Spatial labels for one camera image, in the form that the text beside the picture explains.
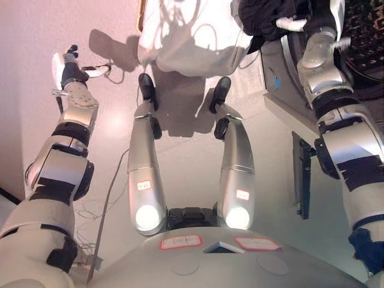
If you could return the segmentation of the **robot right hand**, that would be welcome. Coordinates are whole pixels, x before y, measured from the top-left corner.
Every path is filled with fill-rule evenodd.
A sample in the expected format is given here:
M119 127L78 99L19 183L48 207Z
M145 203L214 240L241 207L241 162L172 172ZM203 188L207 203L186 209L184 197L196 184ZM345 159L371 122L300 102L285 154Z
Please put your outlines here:
M282 17L275 22L278 28L294 32L311 32L329 27L338 32L338 25L332 17L315 17L310 19L294 19Z

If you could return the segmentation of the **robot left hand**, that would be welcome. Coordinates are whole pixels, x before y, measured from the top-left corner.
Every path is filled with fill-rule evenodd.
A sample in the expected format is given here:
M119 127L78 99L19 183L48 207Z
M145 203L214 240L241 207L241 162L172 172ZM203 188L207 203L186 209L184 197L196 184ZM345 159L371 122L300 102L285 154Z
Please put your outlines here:
M52 76L57 90L63 90L71 82L86 83L89 78L107 75L110 64L79 67L78 46L71 45L65 53L56 52L52 56Z

